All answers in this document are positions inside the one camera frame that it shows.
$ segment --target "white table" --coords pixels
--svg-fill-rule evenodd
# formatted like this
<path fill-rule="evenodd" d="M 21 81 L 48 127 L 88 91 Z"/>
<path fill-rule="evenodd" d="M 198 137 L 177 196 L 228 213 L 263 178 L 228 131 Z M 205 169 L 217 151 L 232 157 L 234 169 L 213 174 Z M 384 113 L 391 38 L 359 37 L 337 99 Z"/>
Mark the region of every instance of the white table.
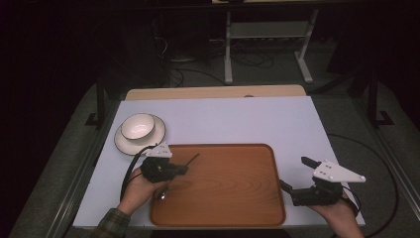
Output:
<path fill-rule="evenodd" d="M 170 145 L 268 144 L 274 151 L 279 176 L 293 188 L 306 188 L 313 184 L 313 170 L 301 164 L 302 156 L 337 163 L 309 96 L 123 101 L 74 226 L 94 227 L 110 207 L 118 205 L 121 183 L 132 157 L 115 147 L 114 135 L 125 119 L 140 112 L 154 114 L 163 120 L 166 125 L 164 140 Z M 293 206 L 289 194 L 284 192 L 283 198 L 286 211 L 283 228 L 326 224 L 309 208 Z M 132 216 L 130 225 L 144 229 L 167 229 L 151 223 L 150 209 L 148 202 Z M 361 215 L 357 219 L 360 225 L 365 224 Z"/>

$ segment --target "dark background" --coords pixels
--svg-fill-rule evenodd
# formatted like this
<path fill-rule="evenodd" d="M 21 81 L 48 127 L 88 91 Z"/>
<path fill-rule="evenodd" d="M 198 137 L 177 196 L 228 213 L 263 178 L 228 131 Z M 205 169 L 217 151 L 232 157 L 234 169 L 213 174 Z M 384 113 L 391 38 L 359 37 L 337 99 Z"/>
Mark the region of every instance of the dark background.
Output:
<path fill-rule="evenodd" d="M 166 14 L 165 21 L 156 25 L 153 14 L 110 17 L 84 11 L 92 6 L 115 7 L 116 2 L 89 1 L 89 6 L 80 0 L 0 3 L 4 95 L 0 237 L 8 236 L 77 103 L 99 72 L 115 98 L 131 87 L 161 86 L 164 66 L 157 50 L 142 48 L 133 39 L 153 45 L 152 32 L 158 29 L 179 48 L 206 56 L 206 39 L 224 32 L 224 14 L 220 12 L 199 14 L 199 21 L 196 13 Z M 360 61 L 374 65 L 380 80 L 395 92 L 401 107 L 420 128 L 420 39 L 416 33 L 420 13 L 410 4 L 399 1 L 391 6 L 322 8 L 312 40 L 340 40 L 331 71 L 346 72 Z M 204 31 L 201 25 L 211 31 Z M 186 27 L 177 32 L 177 26 Z M 148 75 L 156 79 L 147 80 Z"/>

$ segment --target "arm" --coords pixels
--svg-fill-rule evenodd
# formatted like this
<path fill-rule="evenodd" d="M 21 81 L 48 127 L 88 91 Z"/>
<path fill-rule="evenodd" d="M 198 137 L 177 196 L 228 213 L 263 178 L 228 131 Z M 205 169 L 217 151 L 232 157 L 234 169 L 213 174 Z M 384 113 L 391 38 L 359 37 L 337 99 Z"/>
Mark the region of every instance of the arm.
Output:
<path fill-rule="evenodd" d="M 340 238 L 360 238 L 364 237 L 352 209 L 343 200 L 336 204 L 325 206 L 310 206 L 311 209 L 318 212 L 327 221 L 331 229 Z"/>
<path fill-rule="evenodd" d="M 123 237 L 131 215 L 148 201 L 155 190 L 169 183 L 169 181 L 149 182 L 141 175 L 140 168 L 133 170 L 130 178 L 120 204 L 108 211 L 89 237 Z"/>

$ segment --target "person's left hand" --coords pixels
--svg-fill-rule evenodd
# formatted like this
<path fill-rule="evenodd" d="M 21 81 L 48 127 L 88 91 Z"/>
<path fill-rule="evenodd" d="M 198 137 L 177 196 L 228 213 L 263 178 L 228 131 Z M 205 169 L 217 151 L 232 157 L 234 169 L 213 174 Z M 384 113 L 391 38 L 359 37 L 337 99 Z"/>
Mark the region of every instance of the person's left hand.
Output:
<path fill-rule="evenodd" d="M 136 168 L 130 175 L 123 199 L 117 206 L 119 210 L 131 216 L 139 207 L 148 201 L 155 190 L 169 184 L 169 181 L 152 183 L 141 175 L 140 168 Z"/>

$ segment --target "desk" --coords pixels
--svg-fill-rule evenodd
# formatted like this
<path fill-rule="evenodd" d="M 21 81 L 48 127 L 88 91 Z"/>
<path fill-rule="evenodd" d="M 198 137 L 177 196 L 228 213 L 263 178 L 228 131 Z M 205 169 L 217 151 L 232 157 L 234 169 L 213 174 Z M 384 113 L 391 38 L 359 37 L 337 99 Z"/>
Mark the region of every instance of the desk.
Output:
<path fill-rule="evenodd" d="M 268 92 L 266 96 L 263 95 L 265 90 Z M 249 94 L 254 94 L 254 97 L 243 97 Z M 127 117 L 139 112 L 154 114 L 164 121 L 164 140 L 170 145 L 267 144 L 273 149 L 279 176 L 295 188 L 309 187 L 313 183 L 312 169 L 301 165 L 300 157 L 337 162 L 312 100 L 299 86 L 133 90 L 120 104 L 74 226 L 96 226 L 105 212 L 118 204 L 121 182 L 132 157 L 118 151 L 114 134 Z M 287 193 L 283 193 L 283 199 L 286 220 L 282 227 L 326 224 L 309 208 L 293 206 Z M 150 210 L 148 202 L 132 216 L 131 225 L 167 229 L 151 223 Z M 365 223 L 361 215 L 358 222 Z"/>

